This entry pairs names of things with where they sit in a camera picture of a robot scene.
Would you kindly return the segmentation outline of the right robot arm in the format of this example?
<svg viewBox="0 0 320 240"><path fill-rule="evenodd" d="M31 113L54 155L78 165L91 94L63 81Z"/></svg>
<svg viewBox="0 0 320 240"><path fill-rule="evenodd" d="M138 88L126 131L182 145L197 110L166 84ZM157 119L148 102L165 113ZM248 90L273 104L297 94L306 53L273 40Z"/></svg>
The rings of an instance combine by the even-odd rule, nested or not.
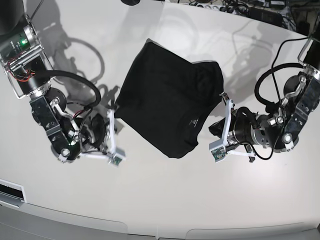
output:
<svg viewBox="0 0 320 240"><path fill-rule="evenodd" d="M21 0L0 3L0 64L15 96L30 98L32 117L45 130L60 162L71 163L81 156L112 160L116 153L114 111L92 115L101 102L98 88L82 76L52 68ZM56 77L89 87L94 100L78 113L68 113L66 96L51 85Z"/></svg>

